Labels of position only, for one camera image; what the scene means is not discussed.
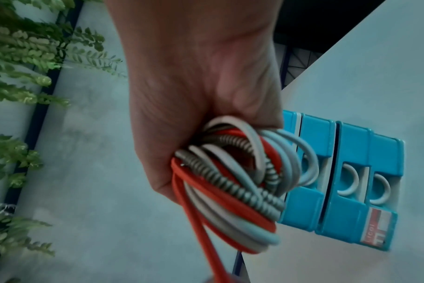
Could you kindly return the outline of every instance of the white table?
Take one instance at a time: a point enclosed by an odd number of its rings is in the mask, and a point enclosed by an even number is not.
[[[405,141],[399,220],[388,253],[278,225],[280,246],[244,255],[251,282],[424,282],[424,0],[386,0],[282,96]]]

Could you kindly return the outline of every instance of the coiled cable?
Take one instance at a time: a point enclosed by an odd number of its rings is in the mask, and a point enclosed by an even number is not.
[[[217,282],[226,283],[229,278],[203,224],[242,252],[257,254],[279,244],[275,221],[285,208],[279,197],[313,183],[318,159],[309,144],[291,133],[254,129],[231,116],[207,123],[195,141],[175,152],[172,185]],[[304,173],[290,142],[307,156]],[[249,156],[253,166],[237,162],[235,150]]]

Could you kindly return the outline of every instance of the red and white label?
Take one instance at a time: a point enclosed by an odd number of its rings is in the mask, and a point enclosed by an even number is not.
[[[361,243],[381,248],[388,234],[391,217],[390,211],[370,207]]]

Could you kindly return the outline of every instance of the gray wall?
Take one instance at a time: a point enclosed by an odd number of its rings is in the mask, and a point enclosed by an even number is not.
[[[123,58],[104,5],[87,2],[78,23]],[[32,236],[57,254],[3,257],[0,282],[203,282],[210,270],[181,207],[151,190],[134,154],[127,80],[64,69],[55,95],[72,106],[50,106],[37,145],[45,167],[29,174],[17,212],[54,225]],[[212,238],[231,271],[235,250]]]

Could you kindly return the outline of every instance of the white cable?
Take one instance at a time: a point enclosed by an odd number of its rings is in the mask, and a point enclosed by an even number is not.
[[[384,193],[376,200],[370,200],[370,204],[380,206],[388,201],[390,197],[390,184],[388,180],[380,174],[375,173],[374,178],[379,180],[384,187]]]
[[[338,195],[340,195],[342,197],[347,197],[347,196],[350,196],[351,194],[353,194],[358,189],[358,186],[360,184],[360,177],[358,176],[358,172],[355,170],[355,168],[353,168],[349,164],[344,163],[342,165],[342,167],[344,169],[346,169],[347,171],[349,171],[349,173],[353,177],[353,183],[352,183],[352,185],[350,187],[348,187],[345,190],[338,191]]]
[[[284,130],[258,129],[256,131],[248,123],[231,116],[213,119],[204,126],[203,131],[205,135],[213,135],[215,131],[228,129],[229,125],[240,129],[251,144],[255,160],[255,170],[253,174],[249,175],[248,172],[225,151],[225,148],[218,146],[218,143],[200,144],[198,146],[190,145],[188,149],[194,156],[189,157],[187,153],[182,152],[178,152],[177,156],[179,158],[183,158],[184,156],[184,163],[190,164],[188,166],[192,166],[192,170],[196,168],[197,170],[193,170],[196,174],[209,180],[213,185],[223,188],[238,200],[244,201],[263,216],[269,219],[270,217],[279,217],[282,213],[281,210],[283,210],[280,209],[280,207],[283,206],[278,205],[279,201],[281,201],[278,197],[292,190],[294,187],[313,183],[318,177],[319,164],[315,152],[301,138]],[[270,188],[270,191],[268,191],[267,189],[259,187],[264,181],[265,174],[267,173],[266,154],[259,135],[278,152],[282,162],[280,172],[278,172],[280,181],[274,191],[273,188]],[[297,144],[309,157],[308,169],[302,175],[299,158],[294,148],[287,140]],[[232,183],[227,178],[223,178],[214,165],[212,158],[220,161],[240,185]],[[279,243],[279,237],[276,234],[231,213],[186,182],[184,182],[184,186],[189,199],[196,209],[211,225],[230,239],[257,253],[266,250],[269,245],[277,245]]]

